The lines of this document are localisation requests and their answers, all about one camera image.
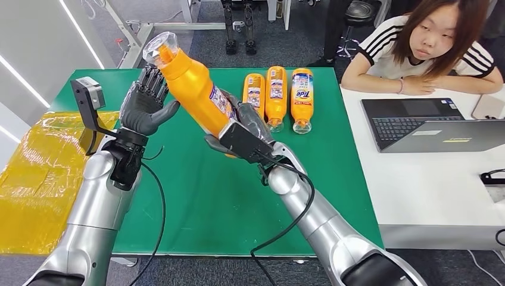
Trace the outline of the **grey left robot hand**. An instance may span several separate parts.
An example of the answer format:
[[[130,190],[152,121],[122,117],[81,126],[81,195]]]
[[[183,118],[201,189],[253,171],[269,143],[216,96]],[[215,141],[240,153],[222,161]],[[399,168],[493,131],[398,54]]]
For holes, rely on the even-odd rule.
[[[121,104],[121,126],[144,136],[155,134],[180,107],[180,102],[176,100],[165,103],[168,93],[161,71],[147,64],[137,80],[132,82]]]

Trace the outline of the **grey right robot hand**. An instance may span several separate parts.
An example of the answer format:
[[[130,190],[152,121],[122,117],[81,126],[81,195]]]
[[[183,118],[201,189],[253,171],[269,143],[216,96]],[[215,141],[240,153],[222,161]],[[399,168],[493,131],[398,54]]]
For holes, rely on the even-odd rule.
[[[235,96],[230,94],[228,91],[225,91],[224,89],[220,89],[220,91],[228,99],[236,111],[238,122],[240,122],[250,133],[260,138],[265,143],[274,143],[275,140],[273,139],[269,128],[250,103],[241,102]],[[218,138],[212,134],[205,135],[204,140],[206,141],[207,145],[215,151],[224,153],[227,156],[241,158],[236,153],[223,146],[219,142]]]

